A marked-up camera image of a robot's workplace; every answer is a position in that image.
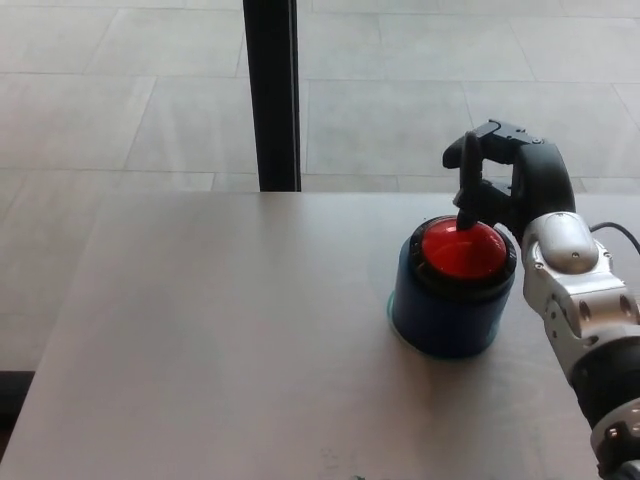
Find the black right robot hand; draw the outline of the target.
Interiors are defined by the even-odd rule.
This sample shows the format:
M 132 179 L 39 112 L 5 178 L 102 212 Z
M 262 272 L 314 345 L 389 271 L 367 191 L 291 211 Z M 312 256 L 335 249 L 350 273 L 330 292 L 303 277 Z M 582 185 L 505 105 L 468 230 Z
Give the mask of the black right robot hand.
M 511 182 L 485 179 L 485 161 L 510 166 Z M 573 186 L 557 146 L 520 126 L 489 120 L 449 145 L 442 165 L 459 171 L 453 203 L 459 209 L 458 227 L 463 230 L 478 222 L 502 224 L 521 240 L 536 218 L 576 211 Z

